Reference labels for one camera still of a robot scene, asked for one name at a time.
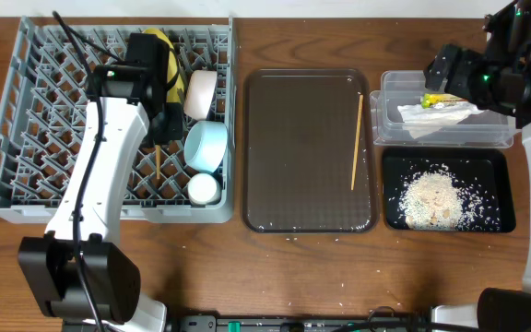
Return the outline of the yellow plate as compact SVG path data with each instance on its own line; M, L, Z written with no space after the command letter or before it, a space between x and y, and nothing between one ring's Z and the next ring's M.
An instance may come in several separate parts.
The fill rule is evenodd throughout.
M181 66L179 65L178 56L175 52L173 44L170 42L167 35L160 29L149 28L144 30L146 34L152 34L164 41L169 46L169 61L168 61L168 92L167 102L184 103L185 85L183 82L183 75L181 73Z

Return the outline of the green snack wrapper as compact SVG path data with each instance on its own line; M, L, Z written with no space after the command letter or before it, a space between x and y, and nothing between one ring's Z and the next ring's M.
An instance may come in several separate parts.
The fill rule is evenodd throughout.
M424 109L444 109L447 107L455 107L465 102L466 100L463 98L446 93L425 93L420 98L420 105Z

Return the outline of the wooden chopstick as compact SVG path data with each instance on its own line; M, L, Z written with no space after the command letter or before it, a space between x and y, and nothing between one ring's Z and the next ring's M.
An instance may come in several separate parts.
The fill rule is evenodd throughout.
M357 176L356 173L357 173L357 165L358 165L359 146L360 146L360 129L361 129L361 117L362 117L362 109L363 109L363 97L364 97L363 95L361 94L359 95L356 132L355 132L355 137L354 137L351 182L350 182L351 191L353 191L355 188L356 176Z
M155 145L155 163L156 163L156 179L161 179L160 166L161 166L161 148L160 145Z

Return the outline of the white paper napkin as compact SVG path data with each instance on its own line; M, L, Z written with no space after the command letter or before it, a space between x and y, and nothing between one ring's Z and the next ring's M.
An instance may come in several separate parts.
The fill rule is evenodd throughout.
M404 129L414 138L420 138L439 131L445 126L456 125L470 115L483 113L476 105L465 102L444 109L424 109L420 104L398 106Z

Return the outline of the light blue bowl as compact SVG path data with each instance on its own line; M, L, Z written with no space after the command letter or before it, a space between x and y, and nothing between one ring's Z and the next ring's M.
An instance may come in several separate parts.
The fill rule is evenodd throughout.
M184 142L184 161L198 172L215 172L222 162L228 144L228 131L220 122L199 121Z

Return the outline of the white cup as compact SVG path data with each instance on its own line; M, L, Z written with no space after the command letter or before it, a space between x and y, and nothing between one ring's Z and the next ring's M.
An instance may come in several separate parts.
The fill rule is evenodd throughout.
M210 174L194 175L187 184L189 200L193 205L206 206L216 204L221 197L221 186Z

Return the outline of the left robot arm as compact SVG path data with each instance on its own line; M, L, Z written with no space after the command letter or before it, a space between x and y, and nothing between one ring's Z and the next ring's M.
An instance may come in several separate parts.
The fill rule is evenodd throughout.
M95 331L164 331L168 308L141 291L119 246L120 214L139 148L183 137L183 107L168 100L170 45L131 33L126 56L87 73L86 128L61 203L18 263L41 313Z

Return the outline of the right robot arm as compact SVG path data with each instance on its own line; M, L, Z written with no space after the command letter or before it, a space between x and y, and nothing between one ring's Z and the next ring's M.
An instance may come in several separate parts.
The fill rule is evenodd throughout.
M445 44L425 68L427 89L479 109L512 116L522 133L530 190L530 240L522 289L487 288L477 304L481 331L531 331L531 0L513 0L485 17L490 36L481 53Z

